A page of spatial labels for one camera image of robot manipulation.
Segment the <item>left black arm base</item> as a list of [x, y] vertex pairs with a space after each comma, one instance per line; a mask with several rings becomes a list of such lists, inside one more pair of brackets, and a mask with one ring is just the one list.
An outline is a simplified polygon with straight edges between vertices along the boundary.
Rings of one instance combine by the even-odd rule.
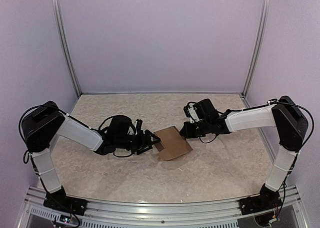
[[82, 198], [67, 196], [64, 187], [53, 193], [46, 193], [43, 205], [54, 210], [83, 216], [88, 201]]

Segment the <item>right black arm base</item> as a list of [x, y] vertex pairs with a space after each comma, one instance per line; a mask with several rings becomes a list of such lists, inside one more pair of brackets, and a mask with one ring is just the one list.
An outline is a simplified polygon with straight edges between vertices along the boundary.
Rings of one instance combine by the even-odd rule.
[[239, 200], [242, 215], [262, 212], [281, 207], [282, 200], [278, 191], [272, 191], [265, 184], [260, 189], [259, 195], [248, 196]]

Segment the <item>brown cardboard box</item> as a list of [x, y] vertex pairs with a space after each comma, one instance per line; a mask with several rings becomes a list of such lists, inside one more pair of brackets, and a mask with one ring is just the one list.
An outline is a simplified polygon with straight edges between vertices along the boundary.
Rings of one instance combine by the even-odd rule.
[[154, 133], [160, 139], [155, 144], [161, 161], [170, 161], [193, 151], [191, 145], [180, 135], [175, 126], [171, 126]]

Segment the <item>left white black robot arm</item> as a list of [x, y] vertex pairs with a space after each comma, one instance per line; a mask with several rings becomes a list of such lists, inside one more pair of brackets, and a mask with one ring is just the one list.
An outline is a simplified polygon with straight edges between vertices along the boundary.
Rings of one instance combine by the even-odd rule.
[[143, 121], [132, 121], [125, 115], [112, 115], [98, 128], [92, 128], [53, 101], [27, 109], [20, 117], [18, 131], [27, 148], [28, 158], [35, 174], [51, 194], [50, 201], [59, 210], [70, 205], [55, 169], [52, 152], [60, 139], [72, 141], [101, 156], [115, 155], [118, 149], [128, 151], [127, 157], [151, 150], [161, 139], [149, 130], [142, 129]]

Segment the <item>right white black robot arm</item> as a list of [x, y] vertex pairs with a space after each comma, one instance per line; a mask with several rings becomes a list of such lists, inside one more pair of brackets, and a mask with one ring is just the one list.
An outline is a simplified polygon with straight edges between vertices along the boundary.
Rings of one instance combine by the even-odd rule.
[[183, 124], [179, 133], [185, 139], [201, 139], [208, 134], [219, 136], [264, 127], [277, 130], [279, 149], [264, 183], [268, 190], [257, 196], [255, 202], [259, 209], [268, 209], [276, 199], [273, 192], [284, 184], [305, 144], [309, 123], [301, 112], [302, 107], [295, 104], [289, 96], [282, 96], [280, 99], [269, 100], [264, 105], [227, 109], [223, 113], [214, 107], [210, 99], [189, 102], [183, 110], [189, 121]]

